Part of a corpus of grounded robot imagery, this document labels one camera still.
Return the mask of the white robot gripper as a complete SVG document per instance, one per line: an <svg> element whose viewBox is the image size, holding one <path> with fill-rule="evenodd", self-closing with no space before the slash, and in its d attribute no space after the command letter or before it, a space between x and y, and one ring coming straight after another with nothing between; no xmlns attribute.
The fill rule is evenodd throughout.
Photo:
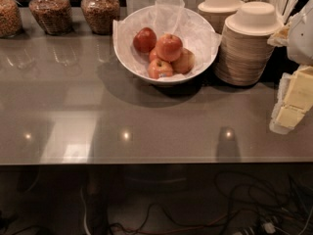
<svg viewBox="0 0 313 235"><path fill-rule="evenodd" d="M313 107L313 0L274 32L267 43L285 46L288 58L300 64L293 74L284 73L281 77L269 124L271 131L288 134Z"/></svg>

